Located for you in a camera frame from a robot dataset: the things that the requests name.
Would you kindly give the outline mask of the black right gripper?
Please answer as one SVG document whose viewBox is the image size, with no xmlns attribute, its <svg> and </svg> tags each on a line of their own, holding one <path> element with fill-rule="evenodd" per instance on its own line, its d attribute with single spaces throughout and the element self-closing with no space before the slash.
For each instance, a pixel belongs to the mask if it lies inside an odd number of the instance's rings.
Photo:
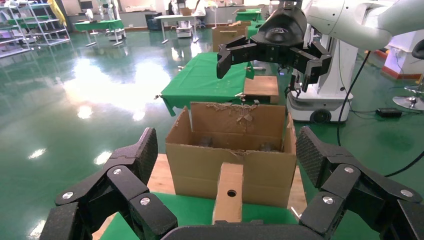
<svg viewBox="0 0 424 240">
<path fill-rule="evenodd" d="M 306 92 L 319 77 L 328 73 L 332 55 L 313 41 L 303 49 L 307 18 L 298 8 L 278 8 L 259 28 L 257 34 L 244 35 L 221 44 L 217 53 L 216 77 L 222 79 L 232 65 L 261 61 L 293 68 L 288 86 L 296 93 Z"/>
</svg>

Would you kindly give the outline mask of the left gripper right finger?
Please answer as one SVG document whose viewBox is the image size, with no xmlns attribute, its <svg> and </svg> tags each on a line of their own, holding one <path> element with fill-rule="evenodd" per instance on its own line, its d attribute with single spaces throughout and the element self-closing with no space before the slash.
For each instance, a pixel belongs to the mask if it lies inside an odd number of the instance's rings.
<svg viewBox="0 0 424 240">
<path fill-rule="evenodd" d="M 362 165 L 345 148 L 321 141 L 304 126 L 296 157 L 318 193 L 299 224 L 320 238 L 330 238 L 347 211 L 356 213 L 381 238 L 423 236 L 422 197 Z"/>
</svg>

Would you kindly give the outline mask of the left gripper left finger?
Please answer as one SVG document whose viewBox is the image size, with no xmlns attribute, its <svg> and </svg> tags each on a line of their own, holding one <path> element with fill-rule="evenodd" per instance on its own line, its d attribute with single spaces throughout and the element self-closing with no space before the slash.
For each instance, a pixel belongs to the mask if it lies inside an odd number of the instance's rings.
<svg viewBox="0 0 424 240">
<path fill-rule="evenodd" d="M 99 171 L 61 192 L 55 205 L 76 207 L 82 240 L 91 239 L 114 213 L 123 216 L 139 239 L 160 240 L 178 220 L 148 188 L 157 157 L 157 133 L 147 127 L 135 144 L 114 150 Z"/>
</svg>

